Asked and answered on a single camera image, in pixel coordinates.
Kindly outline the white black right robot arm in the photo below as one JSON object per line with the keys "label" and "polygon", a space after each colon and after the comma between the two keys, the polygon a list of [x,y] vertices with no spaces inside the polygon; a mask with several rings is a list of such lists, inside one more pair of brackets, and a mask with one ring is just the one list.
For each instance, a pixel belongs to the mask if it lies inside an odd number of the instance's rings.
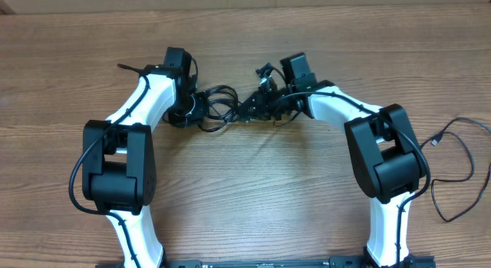
{"label": "white black right robot arm", "polygon": [[407,247],[410,202],[429,172],[406,111],[366,104],[334,83],[319,81],[304,53],[280,61],[285,82],[278,88],[266,64],[256,70],[258,90],[237,111],[239,120],[279,120],[304,113],[346,135],[354,177],[370,199],[370,235],[363,256],[332,257],[331,267],[433,267],[433,257],[417,257]]}

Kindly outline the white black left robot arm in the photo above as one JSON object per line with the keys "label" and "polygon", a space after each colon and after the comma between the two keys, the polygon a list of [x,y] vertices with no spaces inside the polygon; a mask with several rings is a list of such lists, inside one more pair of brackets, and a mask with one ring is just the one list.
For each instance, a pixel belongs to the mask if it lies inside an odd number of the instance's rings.
{"label": "white black left robot arm", "polygon": [[83,153],[74,171],[95,215],[105,216],[124,252],[122,267],[162,267],[165,251],[153,226],[150,203],[157,188],[153,131],[161,121],[174,127],[199,124],[206,99],[197,93],[196,60],[169,47],[163,63],[137,69],[138,85],[126,102],[104,120],[83,130]]}

